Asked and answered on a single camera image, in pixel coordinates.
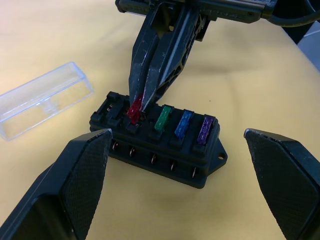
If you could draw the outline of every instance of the tabletop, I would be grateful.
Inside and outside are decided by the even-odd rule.
[[[111,0],[0,2],[0,93],[74,61],[95,93],[12,141],[0,140],[0,224],[109,91],[128,94],[144,17]],[[246,128],[299,140],[320,159],[320,74],[277,26],[218,19],[159,104],[216,116],[224,167],[192,188],[109,158],[88,240],[284,240],[260,191]]]

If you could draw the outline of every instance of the transparent cover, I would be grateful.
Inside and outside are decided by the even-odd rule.
[[[11,140],[92,93],[80,68],[66,63],[0,95],[0,134]]]

